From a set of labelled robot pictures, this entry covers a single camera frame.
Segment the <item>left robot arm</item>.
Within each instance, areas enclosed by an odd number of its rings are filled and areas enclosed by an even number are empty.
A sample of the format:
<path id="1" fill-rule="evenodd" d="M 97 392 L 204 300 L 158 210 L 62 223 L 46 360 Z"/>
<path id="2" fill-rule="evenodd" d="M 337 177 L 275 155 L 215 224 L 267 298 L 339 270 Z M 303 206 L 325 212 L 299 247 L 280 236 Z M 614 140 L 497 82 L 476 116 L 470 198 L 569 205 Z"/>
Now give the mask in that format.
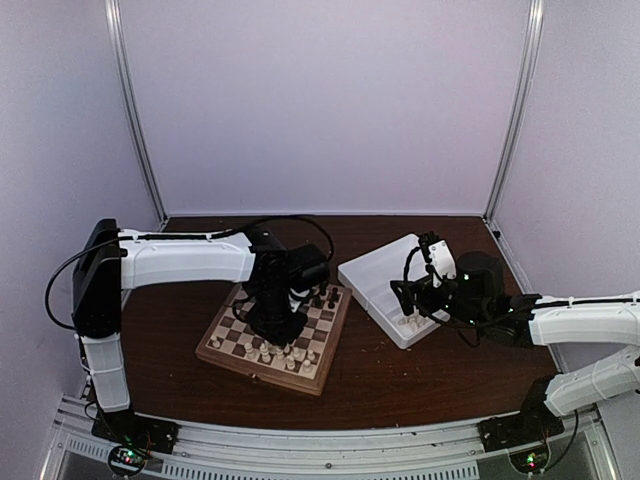
<path id="1" fill-rule="evenodd" d="M 134 415 L 121 346 L 125 290 L 156 284 L 221 281 L 240 285 L 252 306 L 233 314 L 266 341 L 285 346 L 303 331 L 302 305 L 330 276 L 335 248 L 315 244 L 289 249 L 268 229 L 269 218 L 217 232 L 167 233 L 122 229 L 106 218 L 94 227 L 85 247 L 52 274 L 44 295 L 72 268 L 72 309 L 68 324 L 85 355 L 98 410 L 106 429 L 123 444 L 137 442 L 144 424 Z"/>

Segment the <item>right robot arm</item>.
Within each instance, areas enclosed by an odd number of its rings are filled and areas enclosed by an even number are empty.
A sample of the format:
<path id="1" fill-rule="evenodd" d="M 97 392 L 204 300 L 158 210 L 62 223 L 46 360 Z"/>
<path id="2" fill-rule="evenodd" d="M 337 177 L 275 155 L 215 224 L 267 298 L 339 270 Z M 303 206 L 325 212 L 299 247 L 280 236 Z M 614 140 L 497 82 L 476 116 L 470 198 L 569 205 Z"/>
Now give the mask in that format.
<path id="1" fill-rule="evenodd" d="M 535 440 L 551 424 L 584 406 L 639 387 L 639 295 L 554 298 L 508 295 L 501 262 L 470 252 L 446 269 L 428 258 L 425 276 L 412 280 L 409 267 L 390 283 L 406 315 L 473 331 L 505 346 L 532 348 L 560 343 L 611 343 L 621 350 L 576 371 L 557 374 L 533 387 L 513 419 L 519 440 Z M 438 313 L 448 315 L 442 322 Z"/>

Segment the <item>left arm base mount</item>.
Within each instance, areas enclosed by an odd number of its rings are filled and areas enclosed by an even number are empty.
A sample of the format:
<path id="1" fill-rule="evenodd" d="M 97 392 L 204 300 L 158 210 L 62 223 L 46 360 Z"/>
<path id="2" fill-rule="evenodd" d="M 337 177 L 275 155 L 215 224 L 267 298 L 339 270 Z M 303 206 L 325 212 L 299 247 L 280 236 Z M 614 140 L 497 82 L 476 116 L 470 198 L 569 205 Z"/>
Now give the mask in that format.
<path id="1" fill-rule="evenodd" d="M 107 413 L 98 407 L 91 433 L 140 452 L 171 454 L 179 426 L 173 421 L 138 415 L 131 408 Z"/>

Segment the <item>white tall piece carried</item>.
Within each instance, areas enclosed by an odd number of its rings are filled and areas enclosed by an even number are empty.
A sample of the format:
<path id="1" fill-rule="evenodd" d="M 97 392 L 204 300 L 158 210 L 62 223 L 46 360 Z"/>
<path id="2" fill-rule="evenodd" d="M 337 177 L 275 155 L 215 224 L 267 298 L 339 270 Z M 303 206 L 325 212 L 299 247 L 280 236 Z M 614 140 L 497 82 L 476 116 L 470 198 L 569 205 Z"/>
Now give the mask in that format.
<path id="1" fill-rule="evenodd" d="M 270 355 L 269 347 L 263 344 L 260 346 L 259 351 L 260 351 L 260 362 L 263 364 L 270 364 L 271 355 Z"/>

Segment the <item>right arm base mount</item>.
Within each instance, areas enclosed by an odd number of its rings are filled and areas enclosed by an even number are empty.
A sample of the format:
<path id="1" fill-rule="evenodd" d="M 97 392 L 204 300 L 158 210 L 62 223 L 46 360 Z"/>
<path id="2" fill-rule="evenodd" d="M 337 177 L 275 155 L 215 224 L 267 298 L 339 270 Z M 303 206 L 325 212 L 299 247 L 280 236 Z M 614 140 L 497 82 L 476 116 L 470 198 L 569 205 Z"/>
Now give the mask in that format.
<path id="1" fill-rule="evenodd" d="M 535 380 L 517 413 L 491 417 L 478 423 L 479 436 L 486 452 L 542 442 L 564 432 L 561 418 L 544 404 L 551 380 L 552 376 Z"/>

